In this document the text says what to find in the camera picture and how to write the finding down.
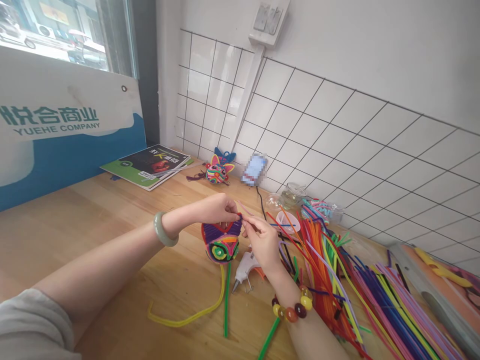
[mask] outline white tile wall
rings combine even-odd
[[[252,59],[182,32],[175,144],[183,151],[209,161],[235,136]],[[237,164],[255,151],[268,156],[261,187],[304,185],[345,208],[344,227],[480,275],[480,136],[269,58],[253,92],[234,151]]]

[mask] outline phone screen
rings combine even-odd
[[[262,181],[265,166],[267,165],[267,159],[259,154],[253,154],[250,161],[241,177],[241,182],[248,186],[257,186]]]

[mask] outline sleeve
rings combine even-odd
[[[0,354],[8,360],[80,360],[67,313],[37,289],[0,304]]]

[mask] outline glass window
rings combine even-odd
[[[132,76],[120,0],[0,0],[0,46]]]

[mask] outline book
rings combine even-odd
[[[100,168],[147,191],[152,191],[191,162],[193,161],[190,155],[156,144]]]

